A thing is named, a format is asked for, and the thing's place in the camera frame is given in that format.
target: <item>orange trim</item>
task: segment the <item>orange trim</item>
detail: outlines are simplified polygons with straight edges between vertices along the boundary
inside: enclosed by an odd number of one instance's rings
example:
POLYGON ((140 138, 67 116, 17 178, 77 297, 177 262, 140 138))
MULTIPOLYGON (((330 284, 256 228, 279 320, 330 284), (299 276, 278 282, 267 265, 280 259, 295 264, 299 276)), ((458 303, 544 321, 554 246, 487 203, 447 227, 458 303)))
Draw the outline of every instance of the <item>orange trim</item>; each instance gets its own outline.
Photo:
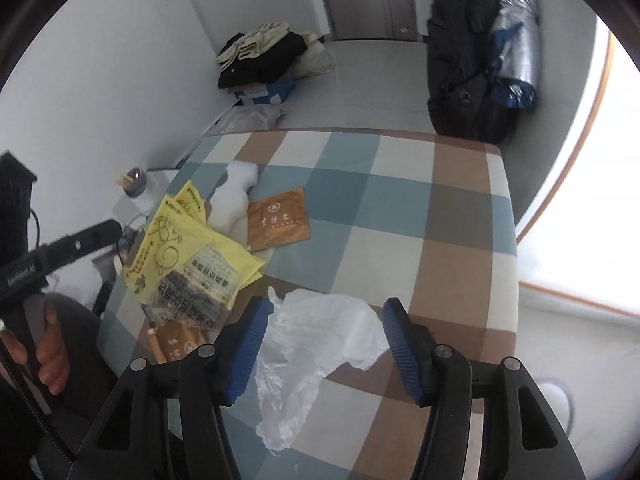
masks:
POLYGON ((552 296, 563 298, 564 300, 571 300, 571 301, 577 301, 578 303, 584 303, 589 306, 599 308, 600 310, 606 310, 607 312, 610 312, 612 314, 619 314, 620 316, 635 317, 640 319, 640 314, 637 314, 635 312, 629 312, 628 310, 622 310, 621 308, 616 308, 615 306, 610 306, 610 305, 599 303, 593 300, 587 300, 586 298, 581 298, 580 296, 574 296, 573 294, 567 294, 566 292, 561 292, 560 290, 546 288, 546 286, 535 285, 533 283, 523 282, 523 281, 520 281, 520 286, 526 286, 527 288, 532 288, 533 290, 545 292, 547 294, 551 294, 552 296))
POLYGON ((578 154, 580 153, 580 150, 584 146, 584 142, 587 140, 587 136, 589 135, 589 132, 591 131, 591 127, 593 126, 593 121, 596 120, 598 111, 600 110, 600 105, 602 104, 604 92, 607 89, 607 83, 609 82, 609 74, 611 73, 611 65, 613 63, 613 51, 615 49, 615 44, 616 44, 616 37, 613 35, 613 32, 609 31, 609 42, 607 43, 607 54, 604 60, 604 67, 602 68, 602 76, 600 77, 598 91, 596 92, 596 97, 593 100, 593 105, 591 106, 591 110, 589 111, 587 122, 584 124, 584 128, 582 129, 582 133, 578 138, 578 142, 575 143, 574 150, 571 152, 571 155, 569 156, 569 159, 564 165, 564 168, 562 168, 560 175, 558 175, 558 179, 554 182, 551 190, 549 190, 548 195, 545 197, 545 199, 542 201, 542 204, 540 204, 540 207, 531 217, 531 220, 529 220, 529 223, 527 223, 527 225, 524 227, 522 232, 518 235, 518 238, 516 239, 517 243, 520 243, 522 239, 527 235, 527 233, 531 230, 533 225, 538 221, 538 218, 540 218, 540 215, 542 215, 542 213, 545 211, 546 207, 549 205, 552 198, 556 195, 556 192, 558 192, 558 189, 560 189, 560 186, 562 186, 562 183, 566 179, 566 176, 569 174, 569 171, 571 171, 571 168, 573 167, 576 159, 578 158, 578 154))

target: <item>table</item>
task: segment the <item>table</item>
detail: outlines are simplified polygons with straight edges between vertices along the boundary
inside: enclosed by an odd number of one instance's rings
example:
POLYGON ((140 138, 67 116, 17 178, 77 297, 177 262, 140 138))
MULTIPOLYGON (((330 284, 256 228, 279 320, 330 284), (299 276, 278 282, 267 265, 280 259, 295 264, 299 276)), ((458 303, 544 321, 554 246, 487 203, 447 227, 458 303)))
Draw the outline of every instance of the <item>table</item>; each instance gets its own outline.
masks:
MULTIPOLYGON (((513 353, 518 311, 511 200, 495 146, 384 130, 274 130, 203 139, 172 181, 212 195, 231 160, 260 168, 252 200, 305 188, 311 240, 271 250, 265 276, 243 290, 228 322, 273 286, 363 298, 379 313, 397 296, 414 322, 467 358, 513 353)), ((121 373, 152 358, 140 304, 118 280, 98 348, 121 373)), ((482 406, 474 404, 467 467, 479 461, 482 406)), ((411 475, 428 409, 402 389, 390 352, 363 372, 343 365, 320 393, 291 449, 271 454, 255 434, 255 381, 224 410, 244 480, 404 479, 411 475)))

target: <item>silver bolt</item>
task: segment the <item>silver bolt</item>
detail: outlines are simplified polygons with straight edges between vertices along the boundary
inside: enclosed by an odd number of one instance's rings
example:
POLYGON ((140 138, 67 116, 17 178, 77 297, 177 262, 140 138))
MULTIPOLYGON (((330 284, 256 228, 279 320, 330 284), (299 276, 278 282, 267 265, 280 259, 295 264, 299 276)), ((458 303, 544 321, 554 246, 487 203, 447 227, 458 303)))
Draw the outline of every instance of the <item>silver bolt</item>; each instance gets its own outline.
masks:
POLYGON ((508 368, 512 372, 517 372, 520 370, 520 361, 518 361, 515 357, 507 357, 504 360, 504 367, 508 368))
POLYGON ((129 365, 134 372, 144 370, 146 367, 146 359, 143 357, 136 357, 129 365))
POLYGON ((436 355, 439 357, 451 357, 453 355, 453 350, 450 346, 438 345, 436 346, 436 355))
POLYGON ((202 345, 200 348, 198 348, 198 355, 200 357, 211 357, 213 354, 215 354, 215 352, 216 349, 213 345, 202 345))

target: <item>silver umbrella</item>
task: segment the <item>silver umbrella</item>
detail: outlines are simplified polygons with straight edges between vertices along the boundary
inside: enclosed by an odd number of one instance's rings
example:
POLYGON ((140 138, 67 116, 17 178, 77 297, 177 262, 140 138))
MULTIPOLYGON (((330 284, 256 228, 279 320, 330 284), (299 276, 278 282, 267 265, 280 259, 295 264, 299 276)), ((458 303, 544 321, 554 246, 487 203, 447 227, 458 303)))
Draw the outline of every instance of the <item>silver umbrella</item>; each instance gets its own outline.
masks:
POLYGON ((507 108, 533 108, 541 65, 538 1, 500 0, 492 35, 492 100, 507 108))

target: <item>white plastic bag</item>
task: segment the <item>white plastic bag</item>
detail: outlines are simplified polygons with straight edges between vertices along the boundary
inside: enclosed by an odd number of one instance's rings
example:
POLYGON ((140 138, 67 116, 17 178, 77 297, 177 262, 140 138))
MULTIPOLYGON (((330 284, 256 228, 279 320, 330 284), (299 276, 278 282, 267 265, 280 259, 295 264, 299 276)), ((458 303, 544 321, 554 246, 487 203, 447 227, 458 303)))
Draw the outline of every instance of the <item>white plastic bag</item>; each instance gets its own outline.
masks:
POLYGON ((234 106, 220 117, 206 136, 273 130, 283 113, 282 107, 277 105, 234 106))
POLYGON ((302 33, 305 38, 306 51, 294 61, 292 70, 294 79, 302 79, 313 75, 324 74, 335 68, 335 63, 329 51, 318 41, 314 32, 302 33))
POLYGON ((341 364, 367 370, 389 345, 364 301, 298 289, 281 300, 269 288, 273 314, 256 361, 264 445, 290 447, 316 400, 322 378, 341 364))

